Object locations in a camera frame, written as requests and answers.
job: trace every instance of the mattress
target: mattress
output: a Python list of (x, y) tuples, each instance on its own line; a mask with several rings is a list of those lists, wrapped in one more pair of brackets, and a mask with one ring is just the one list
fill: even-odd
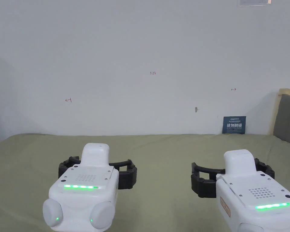
[(290, 190), (290, 143), (251, 134), (52, 136), (18, 134), (0, 142), (0, 232), (52, 231), (42, 205), (58, 176), (58, 165), (81, 155), (86, 143), (110, 146), (110, 162), (132, 159), (133, 189), (119, 190), (109, 232), (229, 232), (215, 199), (191, 190), (191, 163), (224, 168), (223, 154), (247, 149), (270, 165), (276, 180)]

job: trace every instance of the gray headboard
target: gray headboard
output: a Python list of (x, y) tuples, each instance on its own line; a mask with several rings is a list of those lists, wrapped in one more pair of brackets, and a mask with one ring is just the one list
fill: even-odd
[(290, 143), (290, 95), (282, 94), (275, 120), (273, 135)]

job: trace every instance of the round white knob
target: round white knob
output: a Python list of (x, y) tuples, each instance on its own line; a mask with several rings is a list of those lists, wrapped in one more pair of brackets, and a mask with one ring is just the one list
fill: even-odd
[(53, 199), (47, 199), (43, 204), (43, 217), (49, 227), (60, 224), (63, 220), (61, 205)]
[(94, 206), (91, 215), (90, 223), (98, 230), (108, 227), (115, 216), (115, 206), (109, 202), (101, 202)]

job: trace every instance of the robotic arm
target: robotic arm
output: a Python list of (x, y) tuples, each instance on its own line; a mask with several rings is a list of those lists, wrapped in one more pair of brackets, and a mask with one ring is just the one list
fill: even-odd
[[(88, 143), (82, 160), (70, 157), (59, 165), (58, 180), (43, 204), (46, 224), (59, 232), (103, 232), (115, 216), (118, 189), (132, 189), (137, 168), (131, 160), (108, 163), (109, 146)], [(119, 171), (127, 166), (126, 171)]]
[[(225, 169), (192, 164), (192, 190), (216, 198), (232, 232), (290, 232), (290, 192), (274, 178), (272, 168), (247, 150), (224, 154)], [(200, 172), (209, 179), (200, 178)]]

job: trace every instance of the dark blue sign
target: dark blue sign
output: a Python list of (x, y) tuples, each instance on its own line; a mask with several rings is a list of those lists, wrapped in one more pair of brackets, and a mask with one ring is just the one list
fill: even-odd
[(246, 116), (223, 117), (223, 134), (245, 134)]

